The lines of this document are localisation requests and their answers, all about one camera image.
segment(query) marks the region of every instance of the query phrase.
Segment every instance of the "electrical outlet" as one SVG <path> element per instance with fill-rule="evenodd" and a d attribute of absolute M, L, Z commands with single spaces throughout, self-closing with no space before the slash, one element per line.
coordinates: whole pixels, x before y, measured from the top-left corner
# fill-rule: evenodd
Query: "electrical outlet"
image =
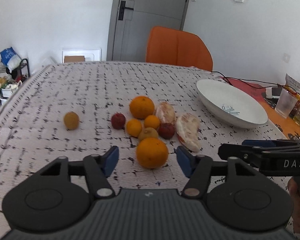
<path fill-rule="evenodd" d="M 288 55 L 287 53 L 283 54 L 282 60 L 285 63 L 289 63 L 289 61 L 290 61 L 290 55 Z"/>

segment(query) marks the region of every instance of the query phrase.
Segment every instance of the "door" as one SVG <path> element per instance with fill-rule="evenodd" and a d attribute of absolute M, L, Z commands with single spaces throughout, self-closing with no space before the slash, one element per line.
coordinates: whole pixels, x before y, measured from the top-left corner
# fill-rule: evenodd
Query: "door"
<path fill-rule="evenodd" d="M 113 60 L 144 62 L 150 30 L 179 30 L 186 0 L 120 0 L 114 34 Z"/>

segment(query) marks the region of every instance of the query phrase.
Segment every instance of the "tablecloth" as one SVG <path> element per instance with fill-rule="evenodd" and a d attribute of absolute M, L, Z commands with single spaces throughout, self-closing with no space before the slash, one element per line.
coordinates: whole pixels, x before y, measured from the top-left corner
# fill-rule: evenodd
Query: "tablecloth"
<path fill-rule="evenodd" d="M 103 154 L 111 146 L 120 149 L 120 159 L 109 182 L 116 192 L 129 188 L 177 188 L 187 178 L 178 166 L 173 149 L 180 143 L 176 135 L 164 140 L 169 158 L 164 167 L 146 170 L 136 161 L 136 138 L 124 130 L 111 128 L 116 112 L 129 120 L 129 102 L 146 95 L 156 105 L 168 101 L 177 114 L 190 112 L 200 120 L 202 154 L 220 160 L 221 143 L 240 144 L 245 139 L 284 138 L 269 122 L 256 129 L 239 129 L 218 121 L 201 103 L 196 82 L 221 80 L 218 74 L 197 68 L 149 63 L 91 62 L 49 65 L 30 78 L 0 112 L 0 237 L 9 230 L 1 210 L 4 195 L 58 156 L 82 160 L 92 153 Z M 66 112 L 80 117 L 77 130 L 67 131 Z M 273 178 L 286 188 L 288 178 Z M 84 188 L 82 177 L 72 181 Z M 214 178 L 211 187 L 224 178 Z"/>

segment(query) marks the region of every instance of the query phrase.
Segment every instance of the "red fruit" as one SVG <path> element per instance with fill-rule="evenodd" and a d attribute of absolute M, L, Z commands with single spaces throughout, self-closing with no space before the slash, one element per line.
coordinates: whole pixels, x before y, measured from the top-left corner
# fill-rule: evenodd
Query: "red fruit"
<path fill-rule="evenodd" d="M 114 129 L 120 130 L 124 128 L 125 123 L 126 123 L 126 118 L 121 113 L 116 113 L 111 117 L 111 124 Z"/>
<path fill-rule="evenodd" d="M 174 125 L 172 123 L 162 123 L 158 134 L 164 139 L 171 139 L 174 135 Z"/>

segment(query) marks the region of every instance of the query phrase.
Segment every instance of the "peeled pomelo segment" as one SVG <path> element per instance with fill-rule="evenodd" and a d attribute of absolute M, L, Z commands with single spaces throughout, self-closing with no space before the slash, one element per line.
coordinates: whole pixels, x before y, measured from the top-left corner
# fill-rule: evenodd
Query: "peeled pomelo segment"
<path fill-rule="evenodd" d="M 160 123 L 172 123 L 176 120 L 176 113 L 173 106 L 167 102 L 161 102 L 155 111 L 156 117 L 159 118 Z"/>
<path fill-rule="evenodd" d="M 201 149 L 198 140 L 199 126 L 199 119 L 190 113 L 182 114 L 176 121 L 176 131 L 179 141 L 193 152 L 198 152 Z"/>

